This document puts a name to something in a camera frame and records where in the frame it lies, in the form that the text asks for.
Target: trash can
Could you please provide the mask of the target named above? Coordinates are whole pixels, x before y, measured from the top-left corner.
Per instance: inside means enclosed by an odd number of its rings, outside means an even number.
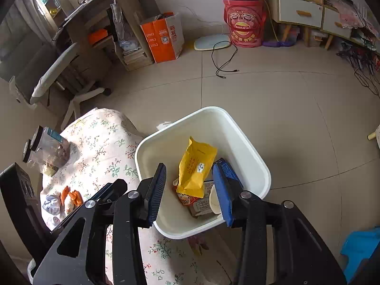
[[[266,8],[263,0],[223,0],[224,21],[231,40],[240,47],[259,47],[263,43]]]
[[[216,160],[227,160],[245,190],[264,198],[271,186],[269,170],[246,135],[222,108],[205,107],[145,138],[137,147],[139,179],[152,177],[160,162],[166,165],[166,185],[155,227],[170,239],[184,239],[224,222],[222,214],[194,218],[172,190],[189,137],[218,149]]]

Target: red bucket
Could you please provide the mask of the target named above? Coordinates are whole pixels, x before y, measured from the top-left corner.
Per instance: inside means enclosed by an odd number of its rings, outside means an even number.
[[[266,9],[263,0],[223,0],[224,21],[231,40],[240,47],[259,47],[264,38]]]

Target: metal screw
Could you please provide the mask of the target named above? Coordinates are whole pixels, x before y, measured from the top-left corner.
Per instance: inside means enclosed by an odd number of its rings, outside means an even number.
[[[294,207],[294,203],[292,201],[290,201],[290,200],[287,200],[287,201],[284,202],[284,207],[288,208],[288,209],[291,209],[291,208]]]
[[[240,196],[241,196],[242,198],[244,198],[244,199],[249,199],[249,198],[252,197],[252,194],[251,194],[251,192],[243,191],[243,192],[240,193]]]
[[[128,197],[131,199],[137,198],[138,196],[139,196],[139,192],[137,192],[137,191],[130,191],[128,193]]]
[[[92,208],[93,206],[95,206],[95,200],[89,200],[89,201],[86,201],[86,203],[84,204],[86,208]]]

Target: cartoon face on bucket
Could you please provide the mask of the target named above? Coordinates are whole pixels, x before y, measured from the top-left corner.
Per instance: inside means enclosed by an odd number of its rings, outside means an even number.
[[[250,7],[235,6],[227,10],[228,25],[235,43],[242,46],[260,46],[261,16]]]

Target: floral fabric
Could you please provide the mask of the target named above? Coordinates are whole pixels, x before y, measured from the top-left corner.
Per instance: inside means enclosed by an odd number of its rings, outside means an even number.
[[[128,190],[137,188],[134,153],[142,136],[125,115],[116,110],[93,109],[61,135],[71,142],[70,159],[53,177],[44,175],[41,203],[47,195],[62,192],[66,185],[79,191],[84,201],[116,179],[124,179]],[[63,210],[58,215],[60,220],[65,217]],[[52,215],[43,209],[41,213],[47,226],[53,229],[49,220]],[[113,227],[109,226],[106,274],[111,282],[112,233]],[[225,243],[217,231],[191,237],[189,241],[170,240],[153,226],[139,228],[139,239],[148,285],[228,285],[234,275],[234,258],[228,250],[221,250]]]

